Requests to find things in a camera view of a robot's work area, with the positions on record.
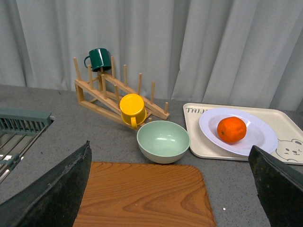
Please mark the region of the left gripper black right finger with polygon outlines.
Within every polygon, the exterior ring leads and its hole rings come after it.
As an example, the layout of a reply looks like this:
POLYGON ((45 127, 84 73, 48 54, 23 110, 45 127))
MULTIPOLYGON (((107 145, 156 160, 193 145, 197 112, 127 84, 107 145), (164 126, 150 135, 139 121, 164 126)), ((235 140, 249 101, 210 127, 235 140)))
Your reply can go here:
POLYGON ((303 174, 252 146, 249 164, 259 201, 272 227, 303 225, 303 174))

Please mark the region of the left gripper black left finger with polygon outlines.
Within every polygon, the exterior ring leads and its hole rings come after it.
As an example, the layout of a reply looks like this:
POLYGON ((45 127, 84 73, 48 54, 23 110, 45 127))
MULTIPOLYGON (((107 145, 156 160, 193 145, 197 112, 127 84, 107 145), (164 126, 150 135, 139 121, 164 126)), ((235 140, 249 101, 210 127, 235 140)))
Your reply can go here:
POLYGON ((2 227, 71 227, 85 192, 92 152, 87 141, 0 205, 2 227))

